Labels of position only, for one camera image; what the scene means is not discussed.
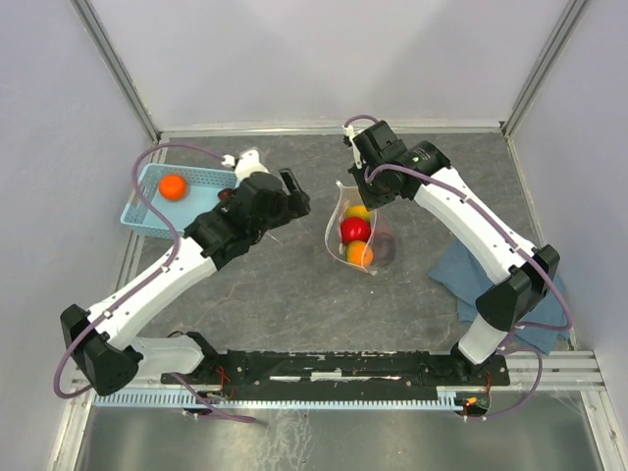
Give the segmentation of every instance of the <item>red wire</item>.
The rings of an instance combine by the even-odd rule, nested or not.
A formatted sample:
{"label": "red wire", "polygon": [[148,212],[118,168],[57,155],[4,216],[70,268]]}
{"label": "red wire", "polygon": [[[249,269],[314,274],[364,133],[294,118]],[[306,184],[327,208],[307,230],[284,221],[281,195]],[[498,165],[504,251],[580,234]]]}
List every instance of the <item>red wire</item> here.
{"label": "red wire", "polygon": [[227,376],[227,373],[225,372],[225,368],[222,366],[219,366],[216,371],[218,372],[218,374],[220,375],[220,392],[223,393],[225,390],[225,380],[227,380],[229,382],[229,384],[231,385],[231,391],[229,393],[229,397],[227,397],[227,400],[232,400],[232,398],[234,397],[234,394],[236,393],[236,388],[234,388],[234,382],[232,381],[232,379]]}
{"label": "red wire", "polygon": [[491,372],[487,371],[487,386],[484,388],[484,394],[488,394],[491,390],[491,386],[493,385],[491,381]]}

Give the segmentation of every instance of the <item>gray wall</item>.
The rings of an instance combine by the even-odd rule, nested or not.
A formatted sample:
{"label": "gray wall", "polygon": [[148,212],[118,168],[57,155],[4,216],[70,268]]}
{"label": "gray wall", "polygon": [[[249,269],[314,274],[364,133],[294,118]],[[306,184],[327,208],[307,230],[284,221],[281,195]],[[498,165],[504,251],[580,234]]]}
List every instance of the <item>gray wall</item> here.
{"label": "gray wall", "polygon": [[595,349],[628,433],[628,3],[591,2],[514,136],[576,334]]}
{"label": "gray wall", "polygon": [[92,0],[162,130],[508,117],[567,0]]}
{"label": "gray wall", "polygon": [[147,141],[67,1],[0,15],[0,468],[42,470],[64,401],[59,314],[111,288]]}

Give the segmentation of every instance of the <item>gray mat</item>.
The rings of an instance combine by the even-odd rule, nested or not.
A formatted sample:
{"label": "gray mat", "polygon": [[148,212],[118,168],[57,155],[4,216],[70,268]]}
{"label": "gray mat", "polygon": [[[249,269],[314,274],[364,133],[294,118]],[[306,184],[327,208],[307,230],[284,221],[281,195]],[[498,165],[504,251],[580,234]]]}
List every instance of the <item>gray mat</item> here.
{"label": "gray mat", "polygon": [[[406,143],[433,141],[473,191],[505,222],[534,239],[521,185],[498,133],[404,135]],[[239,136],[185,139],[238,154],[257,147],[270,169],[288,166],[310,194],[312,213],[272,231],[243,257],[178,298],[143,331],[161,337],[197,330],[219,350],[431,349],[446,350],[466,328],[455,299],[428,278],[453,236],[415,203],[382,209],[398,252],[386,272],[372,277],[335,261],[324,245],[338,200],[336,180],[351,184],[350,149],[338,135]],[[167,163],[209,167],[210,158],[169,150]],[[140,269],[169,242],[144,244]]]}

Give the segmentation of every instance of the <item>orange fruit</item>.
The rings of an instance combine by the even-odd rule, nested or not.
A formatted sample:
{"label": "orange fruit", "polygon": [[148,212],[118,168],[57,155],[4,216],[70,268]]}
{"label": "orange fruit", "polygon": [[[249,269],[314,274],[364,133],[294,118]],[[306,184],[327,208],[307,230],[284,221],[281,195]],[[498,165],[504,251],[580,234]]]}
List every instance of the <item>orange fruit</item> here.
{"label": "orange fruit", "polygon": [[344,218],[360,218],[362,221],[366,221],[367,223],[371,222],[371,215],[369,210],[366,209],[366,206],[363,204],[358,204],[356,206],[351,206],[344,212]]}
{"label": "orange fruit", "polygon": [[179,201],[187,192],[187,183],[179,175],[167,175],[159,182],[159,192],[169,201]]}
{"label": "orange fruit", "polygon": [[373,250],[366,242],[355,240],[346,247],[346,261],[367,268],[373,262]]}

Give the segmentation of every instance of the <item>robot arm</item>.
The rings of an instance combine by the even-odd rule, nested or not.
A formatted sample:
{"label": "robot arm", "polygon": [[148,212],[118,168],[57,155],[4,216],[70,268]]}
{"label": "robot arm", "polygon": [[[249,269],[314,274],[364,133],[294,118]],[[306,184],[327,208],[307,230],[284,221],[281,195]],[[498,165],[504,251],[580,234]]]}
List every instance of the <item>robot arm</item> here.
{"label": "robot arm", "polygon": [[[460,375],[474,371],[487,361],[515,323],[548,291],[541,276],[518,250],[535,259],[551,278],[559,261],[557,252],[550,245],[539,249],[509,228],[467,187],[449,160],[432,143],[422,141],[408,149],[384,121],[359,134],[348,132],[345,143],[354,147],[354,153],[357,149],[363,161],[361,165],[354,164],[349,172],[369,210],[388,204],[397,196],[415,201],[445,223],[473,253],[495,284],[476,300],[480,316],[452,351],[452,355],[460,358]],[[386,170],[375,172],[380,166],[386,166]],[[457,193],[464,194],[465,198],[441,185],[407,175],[408,169],[457,189]],[[487,213],[493,224],[473,207],[476,205]],[[510,235],[516,249],[494,225]]]}
{"label": "robot arm", "polygon": [[[72,305],[61,315],[66,345],[90,324],[94,328],[73,358],[100,395],[118,391],[135,377],[190,373],[215,356],[200,334],[175,339],[142,339],[137,334],[185,290],[246,253],[266,231],[309,213],[309,197],[291,171],[280,170],[285,192],[282,181],[259,163],[257,152],[244,154],[235,173],[239,187],[185,228],[170,265],[174,247],[111,296],[86,311]],[[123,297],[126,300],[112,309]],[[102,315],[104,320],[96,322]]]}

